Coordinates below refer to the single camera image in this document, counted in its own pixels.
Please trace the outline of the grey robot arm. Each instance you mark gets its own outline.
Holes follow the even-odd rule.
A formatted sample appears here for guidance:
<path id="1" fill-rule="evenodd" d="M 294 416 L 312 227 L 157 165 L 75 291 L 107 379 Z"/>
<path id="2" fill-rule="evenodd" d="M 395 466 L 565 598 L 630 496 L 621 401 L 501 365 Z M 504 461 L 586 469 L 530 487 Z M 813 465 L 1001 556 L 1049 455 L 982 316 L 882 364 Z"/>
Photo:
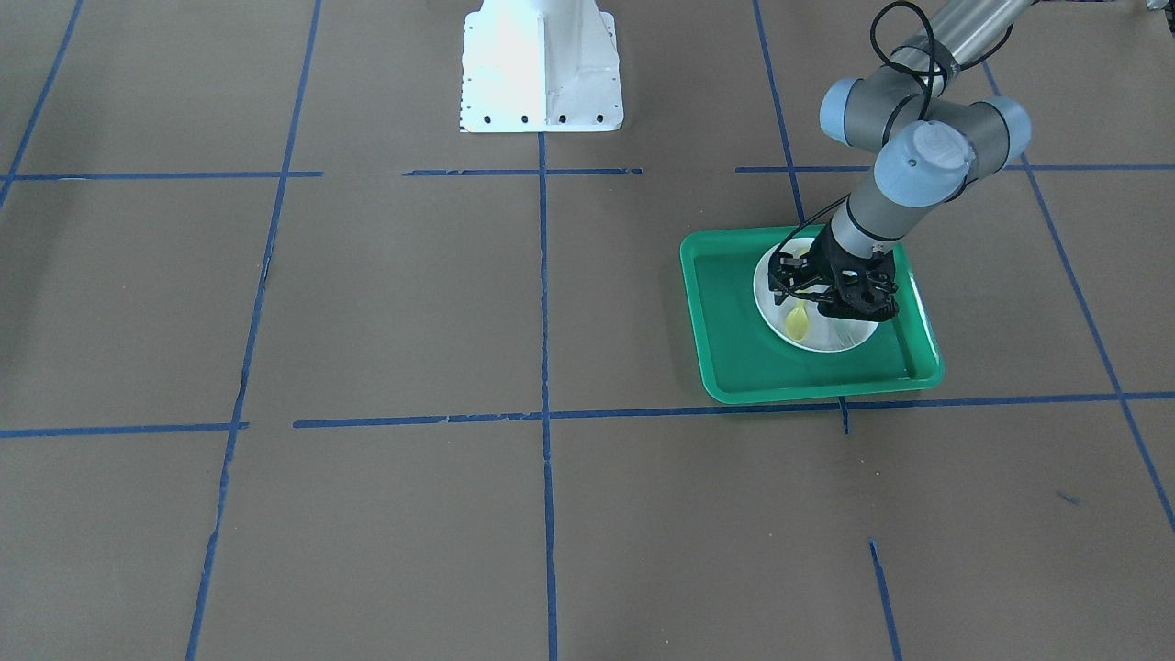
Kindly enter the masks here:
<path id="1" fill-rule="evenodd" d="M 935 207 L 1002 171 L 1023 155 L 1033 127 L 1023 104 L 1006 96 L 971 104 L 944 100 L 956 77 L 982 65 L 1010 38 L 1027 1 L 948 1 L 926 14 L 893 50 L 870 47 L 878 69 L 845 77 L 820 104 L 822 134 L 873 154 L 852 193 L 828 207 L 828 222 L 805 252 L 787 243 L 767 252 L 756 294 L 772 306 L 810 302 L 830 319 L 884 322 L 899 312 L 895 251 Z"/>

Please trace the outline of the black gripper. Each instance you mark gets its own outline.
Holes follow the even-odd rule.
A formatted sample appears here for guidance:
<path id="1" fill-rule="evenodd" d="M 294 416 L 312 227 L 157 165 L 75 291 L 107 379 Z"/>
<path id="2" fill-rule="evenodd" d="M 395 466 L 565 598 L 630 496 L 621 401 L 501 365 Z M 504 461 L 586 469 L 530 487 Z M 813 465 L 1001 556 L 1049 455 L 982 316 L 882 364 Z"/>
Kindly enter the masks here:
<path id="1" fill-rule="evenodd" d="M 887 254 L 873 251 L 860 258 L 840 247 L 832 225 L 822 231 L 806 254 L 814 269 L 818 285 L 826 285 L 817 296 L 818 308 L 886 308 Z M 773 304 L 783 306 L 801 285 L 801 258 L 795 255 L 768 256 L 768 292 Z"/>

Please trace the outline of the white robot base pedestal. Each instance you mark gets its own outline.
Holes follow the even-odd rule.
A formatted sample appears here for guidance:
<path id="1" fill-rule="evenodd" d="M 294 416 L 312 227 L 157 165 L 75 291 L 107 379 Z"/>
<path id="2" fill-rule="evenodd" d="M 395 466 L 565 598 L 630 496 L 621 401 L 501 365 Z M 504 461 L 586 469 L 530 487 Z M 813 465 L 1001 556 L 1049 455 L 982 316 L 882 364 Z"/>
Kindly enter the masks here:
<path id="1" fill-rule="evenodd" d="M 464 16 L 461 65 L 461 131 L 624 124 L 617 26 L 596 1 L 484 1 Z"/>

